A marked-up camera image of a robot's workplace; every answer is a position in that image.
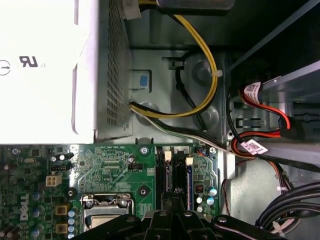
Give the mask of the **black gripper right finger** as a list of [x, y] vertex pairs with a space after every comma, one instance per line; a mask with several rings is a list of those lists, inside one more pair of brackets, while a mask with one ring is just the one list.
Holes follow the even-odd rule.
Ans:
[[200, 218], [197, 213], [187, 210], [184, 190], [173, 190], [173, 209], [182, 231], [183, 240], [284, 240], [282, 236], [263, 230], [237, 218], [218, 215], [211, 221]]

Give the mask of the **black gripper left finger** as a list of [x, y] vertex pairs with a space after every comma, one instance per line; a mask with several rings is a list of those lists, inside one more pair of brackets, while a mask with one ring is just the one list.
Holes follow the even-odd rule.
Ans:
[[151, 211], [143, 219], [125, 214], [83, 232], [74, 240], [169, 240], [173, 221], [171, 191], [161, 195], [161, 209]]

